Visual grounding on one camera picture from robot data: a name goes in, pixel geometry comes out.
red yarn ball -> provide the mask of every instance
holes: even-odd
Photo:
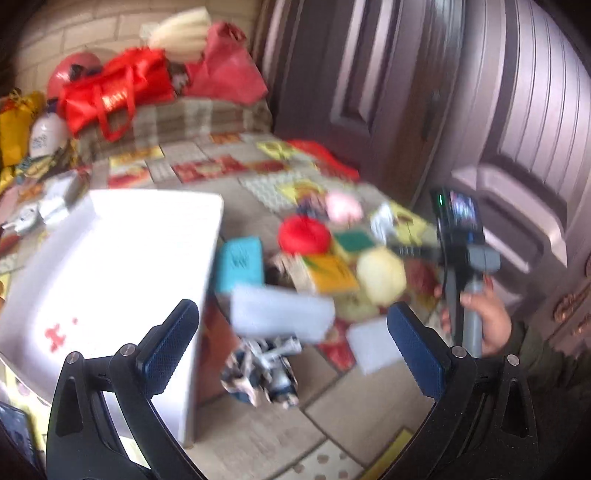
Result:
[[[331,238],[330,231],[322,223],[302,215],[285,219],[277,235],[281,250],[291,255],[325,254]]]

white tray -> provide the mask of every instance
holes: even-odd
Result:
[[[203,311],[222,218],[218,195],[97,190],[51,233],[12,286],[0,317],[0,355],[51,402],[66,355],[113,355],[138,343],[181,299]],[[48,328],[64,345],[51,352]],[[152,399],[183,445],[193,438],[198,334],[164,393]],[[114,394],[105,394],[119,434],[130,436]]]

blue gripper pad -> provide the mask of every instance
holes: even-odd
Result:
[[[152,328],[139,347],[136,365],[147,398],[161,394],[199,327],[199,309],[181,300],[162,325]]]
[[[445,390],[446,373],[440,355],[444,355],[447,345],[433,329],[425,327],[404,302],[399,301],[390,307],[387,320],[388,331],[421,392],[439,401]]]

plaid blanket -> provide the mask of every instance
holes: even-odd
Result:
[[[126,121],[126,111],[109,116],[112,129]],[[130,129],[117,142],[105,140],[98,124],[85,128],[80,133],[77,150],[81,162],[90,164],[112,155],[164,142],[189,140],[198,135],[270,132],[271,122],[271,112],[264,100],[242,106],[221,100],[182,97],[171,103],[139,107]]]

sleeve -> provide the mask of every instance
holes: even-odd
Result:
[[[591,378],[591,352],[578,358],[557,352],[522,322],[513,323],[511,337],[501,353],[519,357],[533,392],[571,388]]]

